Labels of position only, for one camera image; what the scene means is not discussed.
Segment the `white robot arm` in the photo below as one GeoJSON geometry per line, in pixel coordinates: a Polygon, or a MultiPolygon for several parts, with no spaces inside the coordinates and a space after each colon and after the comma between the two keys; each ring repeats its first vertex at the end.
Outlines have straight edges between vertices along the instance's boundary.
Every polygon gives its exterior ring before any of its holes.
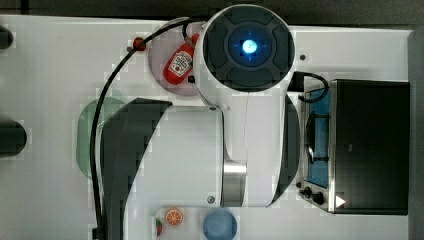
{"type": "Polygon", "coordinates": [[[137,98],[103,127],[101,240],[156,240],[168,207],[270,207],[299,166],[287,94],[294,38],[272,11],[234,5],[211,17],[193,57],[200,106],[137,98]]]}

